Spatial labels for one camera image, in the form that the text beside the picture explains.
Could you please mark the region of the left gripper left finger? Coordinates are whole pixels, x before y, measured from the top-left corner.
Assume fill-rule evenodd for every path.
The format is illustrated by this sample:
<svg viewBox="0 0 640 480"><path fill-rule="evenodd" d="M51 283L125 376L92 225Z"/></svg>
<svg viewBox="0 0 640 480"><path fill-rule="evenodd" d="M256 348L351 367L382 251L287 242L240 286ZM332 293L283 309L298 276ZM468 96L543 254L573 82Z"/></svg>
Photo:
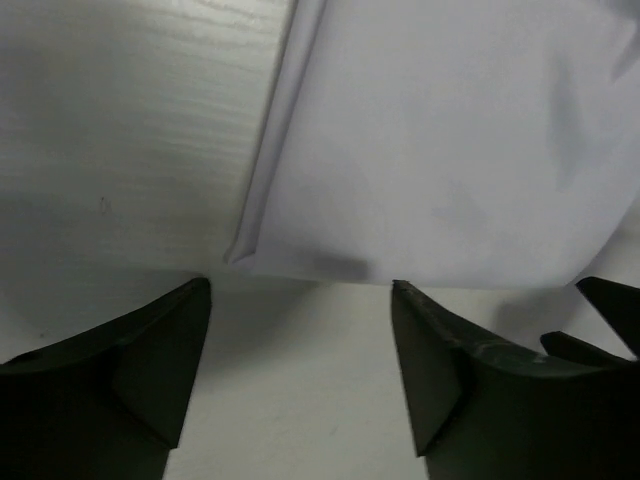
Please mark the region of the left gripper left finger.
<svg viewBox="0 0 640 480"><path fill-rule="evenodd" d="M1 366L4 479L160 479L180 442L210 318L194 278Z"/></svg>

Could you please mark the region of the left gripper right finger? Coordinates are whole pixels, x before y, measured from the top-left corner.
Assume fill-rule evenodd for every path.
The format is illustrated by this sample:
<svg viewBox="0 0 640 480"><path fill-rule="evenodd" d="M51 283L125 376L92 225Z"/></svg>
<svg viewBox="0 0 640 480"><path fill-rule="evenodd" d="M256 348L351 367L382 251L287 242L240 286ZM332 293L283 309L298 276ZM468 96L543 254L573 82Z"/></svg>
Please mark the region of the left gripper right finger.
<svg viewBox="0 0 640 480"><path fill-rule="evenodd" d="M395 281L391 320L415 451L432 479L635 479L639 362L535 352Z"/></svg>

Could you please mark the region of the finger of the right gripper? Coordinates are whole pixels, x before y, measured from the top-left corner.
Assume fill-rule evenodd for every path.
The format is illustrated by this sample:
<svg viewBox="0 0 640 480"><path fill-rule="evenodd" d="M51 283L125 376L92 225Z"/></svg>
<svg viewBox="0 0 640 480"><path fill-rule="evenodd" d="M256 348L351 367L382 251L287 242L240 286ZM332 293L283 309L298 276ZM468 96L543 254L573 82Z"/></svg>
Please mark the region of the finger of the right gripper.
<svg viewBox="0 0 640 480"><path fill-rule="evenodd" d="M613 355L560 331L543 334L540 337L540 343L549 356L581 365L614 368L632 364L630 360Z"/></svg>
<svg viewBox="0 0 640 480"><path fill-rule="evenodd" d="M593 276L580 280L577 288L627 348L639 357L639 289Z"/></svg>

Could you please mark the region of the white t shirt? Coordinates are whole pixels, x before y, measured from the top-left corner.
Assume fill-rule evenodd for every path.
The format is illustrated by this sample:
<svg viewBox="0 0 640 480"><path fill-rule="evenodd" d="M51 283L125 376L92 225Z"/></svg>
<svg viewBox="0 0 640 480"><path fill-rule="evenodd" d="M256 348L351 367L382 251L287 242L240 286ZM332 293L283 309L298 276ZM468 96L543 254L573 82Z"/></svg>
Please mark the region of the white t shirt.
<svg viewBox="0 0 640 480"><path fill-rule="evenodd" d="M551 287L638 194L637 2L300 1L227 258Z"/></svg>

